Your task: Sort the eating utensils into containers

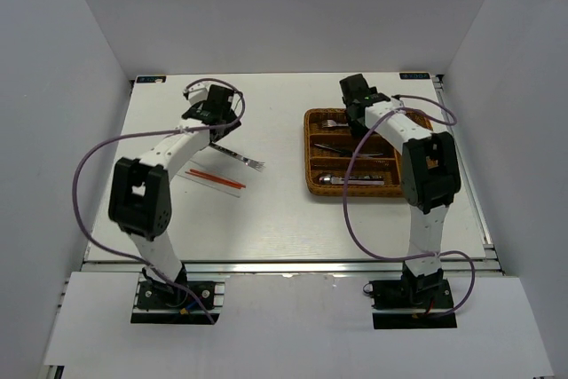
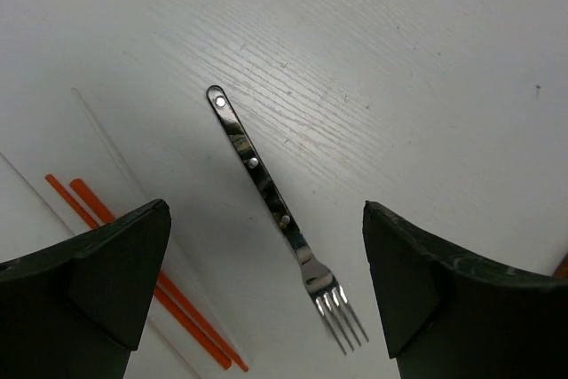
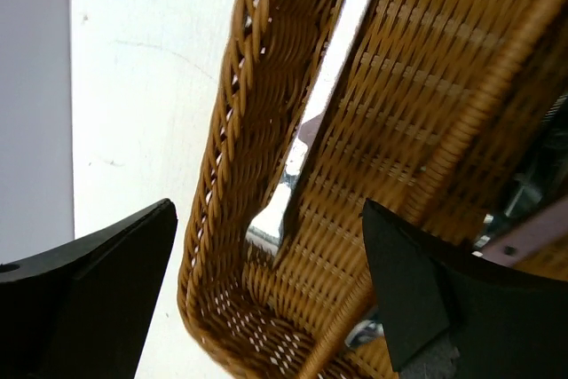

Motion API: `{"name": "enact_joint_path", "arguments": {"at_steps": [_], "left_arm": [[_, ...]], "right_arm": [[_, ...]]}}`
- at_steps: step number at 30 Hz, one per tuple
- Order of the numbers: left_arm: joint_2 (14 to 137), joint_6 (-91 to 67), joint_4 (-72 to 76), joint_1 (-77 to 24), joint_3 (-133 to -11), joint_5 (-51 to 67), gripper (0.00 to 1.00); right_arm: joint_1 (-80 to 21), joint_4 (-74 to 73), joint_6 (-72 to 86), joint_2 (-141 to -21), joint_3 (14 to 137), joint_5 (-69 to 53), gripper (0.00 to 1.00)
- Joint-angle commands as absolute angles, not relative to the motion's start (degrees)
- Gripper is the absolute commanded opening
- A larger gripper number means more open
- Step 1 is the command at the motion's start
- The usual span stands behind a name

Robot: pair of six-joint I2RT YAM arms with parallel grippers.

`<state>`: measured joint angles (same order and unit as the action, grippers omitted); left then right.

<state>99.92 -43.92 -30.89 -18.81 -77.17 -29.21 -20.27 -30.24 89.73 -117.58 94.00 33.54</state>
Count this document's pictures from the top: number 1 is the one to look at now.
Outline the knife with pink handle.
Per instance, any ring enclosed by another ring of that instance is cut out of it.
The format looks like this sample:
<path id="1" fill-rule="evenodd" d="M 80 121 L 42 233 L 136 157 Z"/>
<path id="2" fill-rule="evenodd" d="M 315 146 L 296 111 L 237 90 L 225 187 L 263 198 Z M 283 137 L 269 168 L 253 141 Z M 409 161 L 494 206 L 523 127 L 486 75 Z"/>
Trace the knife with pink handle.
<path id="1" fill-rule="evenodd" d="M 348 150 L 348 149 L 345 149 L 345 148 L 340 148 L 340 147 L 335 147 L 335 146 L 330 146 L 330 145 L 325 145 L 325 144 L 313 144 L 313 146 L 317 147 L 321 150 L 328 151 L 328 152 L 335 153 L 335 154 L 340 154 L 343 151 L 351 151 L 351 150 Z"/>

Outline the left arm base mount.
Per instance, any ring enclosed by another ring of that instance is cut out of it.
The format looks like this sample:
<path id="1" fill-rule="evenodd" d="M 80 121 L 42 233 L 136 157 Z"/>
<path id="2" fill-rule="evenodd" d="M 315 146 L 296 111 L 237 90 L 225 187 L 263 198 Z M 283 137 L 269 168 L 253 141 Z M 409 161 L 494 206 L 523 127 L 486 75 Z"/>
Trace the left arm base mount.
<path id="1" fill-rule="evenodd" d="M 154 284 L 140 274 L 130 315 L 131 324 L 212 326 L 224 304 L 225 283 L 186 280 L 194 297 L 164 283 Z"/>

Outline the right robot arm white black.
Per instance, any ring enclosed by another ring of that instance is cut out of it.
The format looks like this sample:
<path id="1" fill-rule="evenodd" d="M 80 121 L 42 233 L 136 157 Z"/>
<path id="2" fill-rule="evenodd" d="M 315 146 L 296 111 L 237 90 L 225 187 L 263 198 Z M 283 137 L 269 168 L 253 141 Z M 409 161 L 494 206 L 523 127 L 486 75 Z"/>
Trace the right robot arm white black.
<path id="1" fill-rule="evenodd" d="M 368 86 L 362 74 L 340 81 L 347 123 L 360 138 L 345 177 L 351 177 L 359 152 L 373 134 L 386 140 L 401 156 L 400 187 L 410 206 L 407 255 L 402 263 L 402 299 L 413 307 L 430 300 L 443 281 L 439 253 L 443 227 L 454 196 L 462 186 L 454 137 L 414 122 L 401 101 Z"/>

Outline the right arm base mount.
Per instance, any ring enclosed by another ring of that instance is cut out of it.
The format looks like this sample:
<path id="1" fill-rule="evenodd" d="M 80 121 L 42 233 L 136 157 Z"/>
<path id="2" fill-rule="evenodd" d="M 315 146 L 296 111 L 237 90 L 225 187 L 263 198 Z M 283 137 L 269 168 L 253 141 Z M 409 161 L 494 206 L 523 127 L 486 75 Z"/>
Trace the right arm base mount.
<path id="1" fill-rule="evenodd" d="M 372 318 L 375 330 L 419 330 L 457 328 L 454 313 L 439 317 L 454 308 L 448 280 L 418 302 L 412 302 L 404 293 L 399 280 L 373 280 L 362 288 L 372 300 Z"/>

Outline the fork with black handle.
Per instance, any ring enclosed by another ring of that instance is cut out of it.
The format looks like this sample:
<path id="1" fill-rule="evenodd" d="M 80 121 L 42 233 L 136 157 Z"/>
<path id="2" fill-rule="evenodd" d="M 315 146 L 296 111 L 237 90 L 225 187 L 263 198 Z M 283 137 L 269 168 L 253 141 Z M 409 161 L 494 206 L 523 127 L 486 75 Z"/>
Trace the fork with black handle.
<path id="1" fill-rule="evenodd" d="M 218 151 L 221 154 L 228 155 L 229 157 L 233 158 L 234 160 L 242 162 L 243 164 L 245 164 L 247 167 L 251 168 L 252 170 L 262 172 L 265 168 L 265 164 L 263 162 L 251 159 L 249 157 L 246 157 L 242 154 L 236 153 L 233 150 L 230 150 L 230 149 L 225 148 L 223 146 L 220 146 L 218 144 L 210 143 L 209 147 L 213 148 L 214 150 Z"/>

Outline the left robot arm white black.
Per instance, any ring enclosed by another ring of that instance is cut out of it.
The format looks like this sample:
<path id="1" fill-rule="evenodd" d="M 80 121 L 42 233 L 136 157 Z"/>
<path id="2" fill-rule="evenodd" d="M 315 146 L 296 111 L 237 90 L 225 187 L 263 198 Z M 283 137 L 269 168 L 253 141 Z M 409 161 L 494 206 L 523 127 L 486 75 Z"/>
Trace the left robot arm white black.
<path id="1" fill-rule="evenodd" d="M 172 219 L 170 183 L 193 156 L 241 125 L 233 109 L 236 88 L 214 82 L 185 89 L 190 101 L 176 132 L 137 158 L 123 157 L 114 166 L 108 215 L 129 235 L 142 259 L 143 274 L 169 307 L 183 304 L 187 280 L 175 254 L 168 227 Z"/>

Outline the knife with black handle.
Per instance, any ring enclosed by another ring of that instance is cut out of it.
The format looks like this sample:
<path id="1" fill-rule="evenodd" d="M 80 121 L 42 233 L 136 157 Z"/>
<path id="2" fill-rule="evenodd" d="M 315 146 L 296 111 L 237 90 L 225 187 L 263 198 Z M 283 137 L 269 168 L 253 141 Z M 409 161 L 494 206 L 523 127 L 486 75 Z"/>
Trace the knife with black handle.
<path id="1" fill-rule="evenodd" d="M 358 159 L 379 159 L 379 158 L 384 157 L 383 153 L 373 153 L 373 154 L 358 153 L 358 154 L 355 154 L 351 151 L 343 151 L 339 155 L 342 156 L 342 157 L 350 157 L 350 158 L 355 156 Z"/>

